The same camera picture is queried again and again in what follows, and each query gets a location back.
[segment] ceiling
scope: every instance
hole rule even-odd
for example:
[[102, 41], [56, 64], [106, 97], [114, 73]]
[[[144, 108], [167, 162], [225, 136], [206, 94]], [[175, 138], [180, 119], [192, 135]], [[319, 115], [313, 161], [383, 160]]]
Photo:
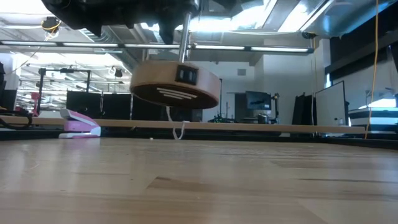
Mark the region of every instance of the ceiling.
[[[283, 46], [310, 47], [300, 31], [314, 32], [321, 37], [342, 36], [375, 15], [375, 0], [253, 0], [245, 10], [231, 17], [216, 1], [209, 1], [200, 17], [190, 23], [190, 43], [208, 45]], [[380, 0], [380, 10], [397, 0]], [[40, 23], [52, 14], [41, 0], [13, 0], [0, 7], [0, 40], [40, 40], [45, 32]], [[181, 27], [175, 31], [175, 43], [179, 43]], [[138, 24], [134, 29], [126, 26], [104, 27], [109, 38], [98, 39], [87, 30], [71, 30], [66, 24], [52, 41], [59, 42], [118, 42], [125, 44], [161, 44], [159, 28]], [[13, 52], [19, 60], [27, 60], [37, 47], [0, 46], [0, 53]], [[123, 70], [124, 76], [117, 78], [125, 84], [100, 84], [90, 91], [128, 91], [128, 83], [135, 64], [146, 59], [177, 59], [176, 50], [101, 50], [90, 48], [42, 47], [29, 59], [30, 66], [22, 67], [21, 78], [38, 79], [38, 67], [84, 68], [93, 71], [92, 80], [114, 82], [115, 68]], [[189, 53], [189, 60], [212, 62], [250, 62], [254, 65], [264, 53], [224, 52], [196, 50]], [[82, 73], [67, 74], [68, 77], [86, 80]], [[35, 82], [22, 82], [22, 89], [37, 89]], [[77, 90], [76, 83], [45, 84], [45, 90]], [[54, 101], [62, 106], [63, 100]]]

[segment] pink object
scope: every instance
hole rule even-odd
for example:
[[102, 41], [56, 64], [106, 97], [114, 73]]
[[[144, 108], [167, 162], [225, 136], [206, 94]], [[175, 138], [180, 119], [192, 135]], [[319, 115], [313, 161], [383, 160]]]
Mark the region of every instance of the pink object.
[[61, 117], [65, 119], [63, 129], [79, 133], [62, 133], [59, 138], [98, 138], [101, 136], [101, 127], [91, 118], [80, 113], [61, 109]]

